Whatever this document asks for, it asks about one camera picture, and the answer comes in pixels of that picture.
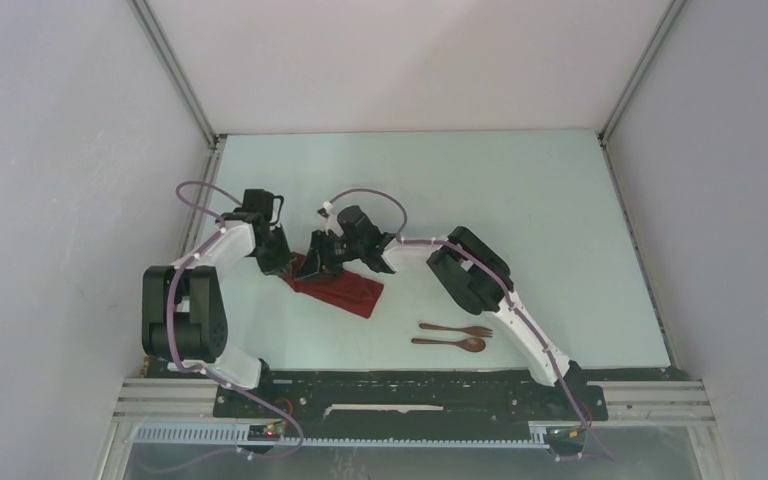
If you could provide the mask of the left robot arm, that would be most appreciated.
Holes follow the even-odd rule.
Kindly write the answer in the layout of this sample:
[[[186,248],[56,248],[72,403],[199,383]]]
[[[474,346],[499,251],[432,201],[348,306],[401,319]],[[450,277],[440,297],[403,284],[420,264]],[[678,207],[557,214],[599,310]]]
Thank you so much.
[[[169,265],[151,266],[142,279],[141,343],[144,352],[198,373],[230,389],[238,404],[264,416],[276,403],[275,388],[262,377],[267,364],[229,338],[221,281],[252,258],[264,276],[287,276],[295,261],[280,223],[281,195],[248,189],[230,212],[215,215],[215,230]]]

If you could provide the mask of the red cloth napkin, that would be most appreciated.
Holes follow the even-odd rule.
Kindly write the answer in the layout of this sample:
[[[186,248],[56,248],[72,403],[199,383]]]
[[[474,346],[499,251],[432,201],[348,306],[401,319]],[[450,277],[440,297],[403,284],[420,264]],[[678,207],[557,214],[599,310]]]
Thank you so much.
[[[385,286],[354,272],[343,271],[334,277],[298,280],[298,272],[305,256],[295,253],[292,271],[280,278],[296,293],[304,294],[323,303],[369,319],[378,304]]]

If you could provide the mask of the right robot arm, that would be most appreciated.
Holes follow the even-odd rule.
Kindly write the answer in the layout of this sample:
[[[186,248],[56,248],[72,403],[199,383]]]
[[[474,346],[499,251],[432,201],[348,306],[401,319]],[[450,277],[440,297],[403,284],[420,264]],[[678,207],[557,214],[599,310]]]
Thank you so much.
[[[325,226],[311,235],[305,259],[294,274],[300,281],[334,277],[346,263],[396,274],[426,265],[454,303],[471,315],[488,314],[503,327],[524,356],[532,378],[545,385],[545,411],[566,418],[582,403],[582,368],[562,352],[528,312],[516,292],[508,264],[477,235],[459,226],[444,237],[408,239],[379,229],[357,205],[338,212],[326,202],[318,210]]]

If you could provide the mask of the brown wooden fork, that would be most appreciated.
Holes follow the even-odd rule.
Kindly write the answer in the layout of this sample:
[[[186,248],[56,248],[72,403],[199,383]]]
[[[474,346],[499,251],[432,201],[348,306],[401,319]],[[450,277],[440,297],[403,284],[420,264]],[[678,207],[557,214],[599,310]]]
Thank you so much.
[[[418,327],[429,331],[458,332],[477,338],[491,338],[493,336],[493,330],[483,326],[450,327],[421,322],[418,324]]]

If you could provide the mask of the brown wooden spoon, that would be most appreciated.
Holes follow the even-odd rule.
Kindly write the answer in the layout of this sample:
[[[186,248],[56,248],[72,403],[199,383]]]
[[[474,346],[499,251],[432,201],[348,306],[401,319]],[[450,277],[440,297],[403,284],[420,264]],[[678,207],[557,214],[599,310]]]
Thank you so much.
[[[478,337],[467,337],[460,340],[412,338],[410,342],[415,345],[454,346],[470,353],[480,353],[487,348],[486,342],[482,338],[478,338]]]

